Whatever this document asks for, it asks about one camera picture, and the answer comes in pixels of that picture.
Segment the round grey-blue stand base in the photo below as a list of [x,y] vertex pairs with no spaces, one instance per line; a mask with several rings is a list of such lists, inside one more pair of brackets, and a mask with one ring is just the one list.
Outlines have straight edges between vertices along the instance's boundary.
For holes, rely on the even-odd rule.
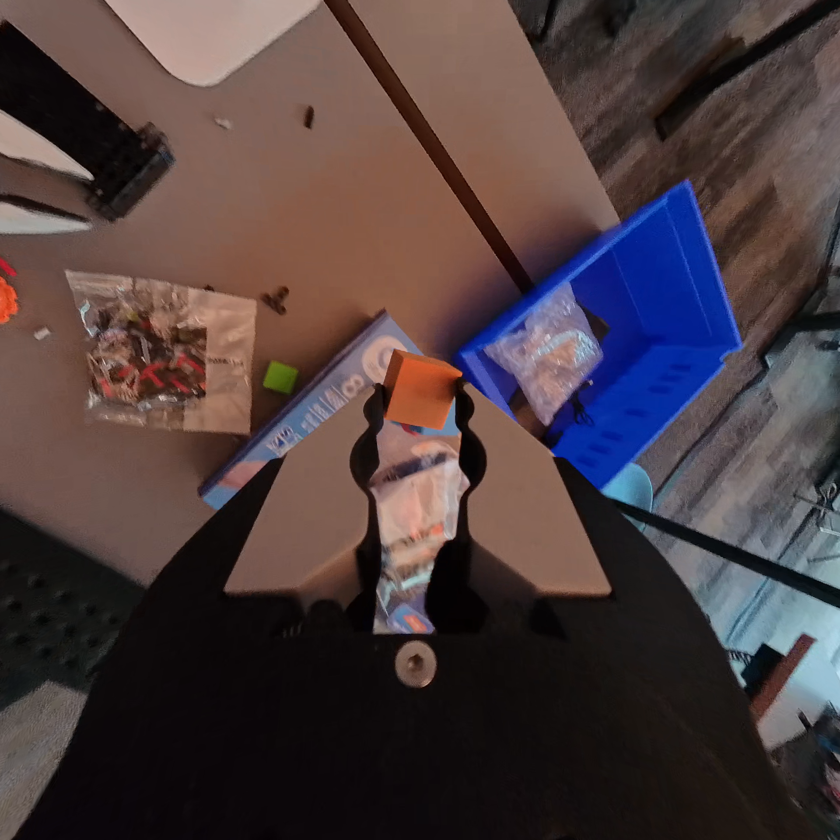
[[615,501],[624,502],[634,508],[653,510],[654,487],[647,471],[636,463],[623,467],[609,482],[602,493]]

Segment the black perforated brick plate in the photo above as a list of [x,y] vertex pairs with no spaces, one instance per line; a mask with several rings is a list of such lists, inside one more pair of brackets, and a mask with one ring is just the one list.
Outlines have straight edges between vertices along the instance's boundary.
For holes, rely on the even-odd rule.
[[89,169],[93,180],[79,181],[88,204],[109,222],[131,213],[175,165],[172,147],[153,124],[131,128],[6,20],[1,110]]

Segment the blue storage bin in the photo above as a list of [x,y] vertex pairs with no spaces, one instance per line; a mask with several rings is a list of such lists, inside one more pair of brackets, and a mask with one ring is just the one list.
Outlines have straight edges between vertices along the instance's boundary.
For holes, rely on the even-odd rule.
[[562,286],[608,330],[599,339],[604,358],[580,396],[585,420],[561,408],[546,445],[602,489],[742,342],[692,185],[682,182],[594,239],[455,352],[467,381],[510,417],[515,378],[486,347]]

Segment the dark chair seat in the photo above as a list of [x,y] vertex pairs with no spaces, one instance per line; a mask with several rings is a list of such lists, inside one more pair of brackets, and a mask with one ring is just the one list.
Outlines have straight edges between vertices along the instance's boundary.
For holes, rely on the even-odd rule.
[[1,510],[1,709],[51,681],[88,693],[145,589]]

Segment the white stand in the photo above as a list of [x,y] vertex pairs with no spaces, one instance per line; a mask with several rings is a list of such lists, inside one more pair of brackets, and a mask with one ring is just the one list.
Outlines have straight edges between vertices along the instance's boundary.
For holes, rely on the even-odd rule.
[[107,1],[175,79],[210,88],[312,14],[321,1]]

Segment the orange foam cube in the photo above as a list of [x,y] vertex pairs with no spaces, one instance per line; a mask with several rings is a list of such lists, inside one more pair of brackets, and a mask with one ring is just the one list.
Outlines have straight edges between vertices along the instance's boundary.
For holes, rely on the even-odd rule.
[[384,419],[443,431],[462,376],[444,361],[394,349],[383,382]]

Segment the black pole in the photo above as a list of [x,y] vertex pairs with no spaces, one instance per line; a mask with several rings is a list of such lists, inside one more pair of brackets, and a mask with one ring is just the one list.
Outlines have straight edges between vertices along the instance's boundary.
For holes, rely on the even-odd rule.
[[636,522],[641,522],[669,537],[713,554],[719,559],[734,563],[750,572],[783,584],[795,592],[811,597],[835,609],[839,608],[839,590],[824,581],[819,581],[807,574],[762,558],[745,549],[712,538],[651,511],[621,500],[612,500],[612,502],[621,513]]

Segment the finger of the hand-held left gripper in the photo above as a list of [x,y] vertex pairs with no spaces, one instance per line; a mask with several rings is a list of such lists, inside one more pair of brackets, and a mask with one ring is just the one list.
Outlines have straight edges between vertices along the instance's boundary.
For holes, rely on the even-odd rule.
[[21,196],[1,195],[2,235],[63,235],[91,228],[85,217]]
[[34,129],[1,111],[1,155],[10,160],[68,175],[80,181],[92,181],[93,175],[58,145]]

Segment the grey desk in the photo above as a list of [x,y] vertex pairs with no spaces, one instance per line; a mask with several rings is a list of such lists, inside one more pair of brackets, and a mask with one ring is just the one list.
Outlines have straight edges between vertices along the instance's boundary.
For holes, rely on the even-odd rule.
[[174,148],[122,221],[2,237],[19,296],[2,507],[144,584],[210,515],[197,488],[238,441],[88,421],[65,270],[288,287],[286,315],[257,306],[261,425],[280,404],[259,385],[269,361],[307,380],[382,309],[449,356],[618,223],[508,2],[324,2],[213,87],[171,76],[104,2],[2,2],[2,18]]

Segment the bubble wrap packet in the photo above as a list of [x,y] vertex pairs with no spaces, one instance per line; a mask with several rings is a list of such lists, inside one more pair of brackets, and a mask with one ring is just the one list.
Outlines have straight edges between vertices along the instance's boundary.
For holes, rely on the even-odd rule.
[[513,375],[544,426],[552,424],[603,360],[602,346],[569,283],[542,298],[520,327],[484,352]]

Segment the clear bag black red parts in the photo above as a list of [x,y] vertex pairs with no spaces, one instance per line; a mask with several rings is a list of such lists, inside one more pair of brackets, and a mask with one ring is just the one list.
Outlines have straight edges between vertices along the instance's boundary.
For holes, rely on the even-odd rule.
[[250,431],[255,300],[69,269],[66,279],[87,335],[89,419],[189,433]]

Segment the clear bag of white parts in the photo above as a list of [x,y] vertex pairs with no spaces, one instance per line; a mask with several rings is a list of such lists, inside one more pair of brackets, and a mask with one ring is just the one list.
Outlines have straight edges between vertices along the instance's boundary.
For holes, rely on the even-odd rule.
[[455,537],[469,481],[459,465],[454,418],[440,432],[391,421],[377,435],[380,464],[369,488],[381,539],[375,634],[434,632],[425,606],[436,558]]

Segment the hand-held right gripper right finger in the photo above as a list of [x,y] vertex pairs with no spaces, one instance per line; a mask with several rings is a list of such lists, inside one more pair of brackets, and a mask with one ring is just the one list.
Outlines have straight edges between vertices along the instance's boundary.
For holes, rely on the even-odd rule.
[[555,599],[611,597],[550,451],[464,380],[456,384],[455,421],[468,486],[427,588],[435,630],[478,633],[506,611],[525,621]]

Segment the blue robot kit box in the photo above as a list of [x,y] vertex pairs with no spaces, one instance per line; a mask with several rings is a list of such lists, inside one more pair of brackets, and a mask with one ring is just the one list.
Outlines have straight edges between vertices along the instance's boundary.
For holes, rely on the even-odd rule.
[[204,482],[200,498],[214,510],[222,508],[265,463],[285,457],[369,387],[383,383],[394,349],[421,353],[392,316],[381,311]]

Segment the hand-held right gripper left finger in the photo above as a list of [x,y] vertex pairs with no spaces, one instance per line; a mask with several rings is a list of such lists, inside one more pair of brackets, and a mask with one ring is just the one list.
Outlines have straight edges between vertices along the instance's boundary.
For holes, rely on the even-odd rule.
[[279,634],[373,633],[382,539],[370,483],[384,406],[383,386],[367,387],[282,459],[224,585],[226,606],[253,608]]

